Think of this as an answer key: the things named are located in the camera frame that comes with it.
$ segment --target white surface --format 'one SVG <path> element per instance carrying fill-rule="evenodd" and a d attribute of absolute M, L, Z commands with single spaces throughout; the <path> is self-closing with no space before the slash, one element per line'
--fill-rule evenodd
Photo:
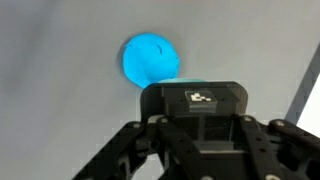
<path fill-rule="evenodd" d="M 320 76 L 312 89 L 297 126 L 320 137 Z"/>
<path fill-rule="evenodd" d="M 317 0 L 0 0 L 1 179 L 70 179 L 139 119 L 141 90 L 117 59 L 139 32 L 172 41 L 179 77 L 237 81 L 248 114 L 283 118 L 320 40 L 319 9 Z"/>

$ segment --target gray wall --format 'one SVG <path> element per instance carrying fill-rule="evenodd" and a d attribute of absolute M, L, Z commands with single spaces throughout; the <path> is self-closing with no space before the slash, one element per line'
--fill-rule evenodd
<path fill-rule="evenodd" d="M 117 58 L 169 38 L 180 77 L 232 80 L 248 114 L 284 118 L 320 40 L 320 1 L 0 0 L 1 179 L 70 179 L 126 122 L 141 90 Z M 144 178 L 159 174 L 149 167 Z"/>

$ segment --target screw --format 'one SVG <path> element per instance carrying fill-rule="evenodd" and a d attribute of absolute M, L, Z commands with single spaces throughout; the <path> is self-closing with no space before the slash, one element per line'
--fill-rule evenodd
<path fill-rule="evenodd" d="M 276 121 L 276 124 L 277 124 L 278 126 L 284 126 L 284 123 L 283 123 L 282 121 Z"/>
<path fill-rule="evenodd" d="M 278 176 L 273 174 L 266 175 L 266 180 L 281 180 Z"/>
<path fill-rule="evenodd" d="M 139 123 L 135 123 L 134 125 L 133 125 L 133 128 L 140 128 L 141 127 L 141 125 L 139 124 Z"/>
<path fill-rule="evenodd" d="M 161 122 L 163 122 L 163 123 L 167 123 L 167 122 L 168 122 L 168 119 L 163 118 L 163 119 L 161 119 Z"/>
<path fill-rule="evenodd" d="M 214 180 L 211 176 L 203 176 L 201 180 Z"/>
<path fill-rule="evenodd" d="M 244 120 L 245 120 L 245 121 L 251 121 L 251 118 L 248 117 L 248 116 L 246 116 L 246 117 L 244 117 Z"/>

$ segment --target blue ball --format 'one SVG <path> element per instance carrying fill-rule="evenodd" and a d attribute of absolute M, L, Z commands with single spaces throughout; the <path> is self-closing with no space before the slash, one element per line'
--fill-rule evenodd
<path fill-rule="evenodd" d="M 123 69 L 130 81 L 141 88 L 165 79 L 176 78 L 180 59 L 164 37 L 143 33 L 131 38 L 123 55 Z"/>

